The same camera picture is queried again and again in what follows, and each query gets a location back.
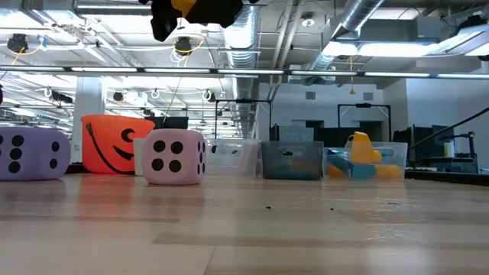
gray plastic bin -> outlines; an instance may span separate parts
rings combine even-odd
[[[261,143],[265,179],[319,180],[322,170],[320,141],[264,141]]]

plastic storage bin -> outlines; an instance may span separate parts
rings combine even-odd
[[[265,179],[319,180],[323,143],[264,141],[261,143]]]
[[[394,142],[371,142],[371,144],[381,157],[373,163],[353,163],[351,143],[346,144],[345,148],[324,148],[323,174],[330,178],[348,177],[354,180],[404,179],[407,144]]]
[[[207,141],[207,174],[257,176],[261,170],[260,141],[216,139]]]

clear plastic bin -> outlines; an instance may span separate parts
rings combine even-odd
[[[321,141],[264,141],[261,143],[265,179],[321,179]]]
[[[378,151],[381,154],[381,159],[373,163],[363,164],[366,164],[366,166],[375,166],[374,178],[385,180],[404,179],[404,172],[406,170],[407,160],[407,144],[395,142],[371,143],[374,150]],[[335,154],[332,156],[328,156],[328,150],[332,151]],[[334,163],[339,170],[342,170],[343,172],[345,170],[348,170],[347,176],[350,177],[352,169],[351,164],[342,163],[341,159],[339,159],[339,157],[341,157],[349,162],[351,160],[350,154],[351,143],[347,143],[345,148],[324,148],[322,163],[323,175],[329,175],[330,165]]]
[[[260,141],[207,140],[207,174],[255,177],[260,165]]]

purple foam die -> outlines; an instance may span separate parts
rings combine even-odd
[[[70,165],[70,141],[44,128],[0,128],[0,181],[55,180]]]

ceiling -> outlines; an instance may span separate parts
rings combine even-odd
[[[78,1],[78,5],[137,5],[137,1]],[[487,1],[415,1],[386,0],[371,18],[390,20],[412,20],[426,15],[437,17],[449,12],[456,13],[477,8]],[[287,54],[285,66],[303,65],[311,62],[323,49],[322,32],[328,18],[341,14],[346,1],[309,0],[303,7],[303,14],[311,13],[314,25],[298,25],[292,39],[293,49]],[[259,46],[257,47],[259,68],[270,68],[277,45],[280,26],[285,24],[283,11],[286,0],[261,0],[257,3],[259,10]],[[223,30],[217,24],[202,26],[189,24],[181,19],[181,29],[176,30],[164,42],[153,38],[150,25],[151,16],[148,10],[141,10],[141,15],[83,14],[85,18],[75,29],[42,25],[38,21],[16,10],[0,9],[0,64],[24,66],[145,66],[145,67],[227,67],[228,58],[225,52]],[[29,44],[29,55],[12,53],[7,47],[8,39],[16,33],[26,34]],[[179,36],[191,37],[191,43],[198,50],[192,52],[188,59],[178,61],[173,55],[173,43]],[[40,47],[39,37],[46,41],[46,47]],[[477,66],[476,57],[446,57],[440,63],[438,59],[416,59],[398,57],[352,57],[351,60],[337,58],[333,66],[337,70],[370,70],[379,72],[438,70],[455,72],[462,69],[470,72]],[[234,99],[232,79],[230,78],[180,78],[180,77],[106,77],[108,113],[144,116],[141,110],[118,110],[117,107],[136,106],[140,102],[115,102],[115,92],[122,92],[128,97],[143,97],[147,94],[147,106],[166,108],[188,108],[189,111],[170,111],[168,115],[188,115],[191,127],[211,135],[207,131],[214,122],[214,103],[207,102],[202,95],[206,91],[214,92],[218,99]],[[337,78],[338,86],[347,83],[348,78]],[[383,79],[360,79],[361,84],[382,84]],[[3,109],[0,111],[0,127],[6,125],[46,125],[58,127],[71,132],[73,126],[73,106],[61,104],[66,108],[57,108],[59,102],[50,100],[46,95],[50,91],[61,92],[76,101],[76,76],[46,76],[30,73],[6,73],[2,79],[5,103],[19,105],[39,105],[43,108]],[[29,112],[40,114],[31,117]],[[254,107],[247,106],[237,110],[234,104],[227,105],[219,118],[218,134],[227,138],[240,137],[239,117],[243,110],[248,112],[248,119],[254,117]]]

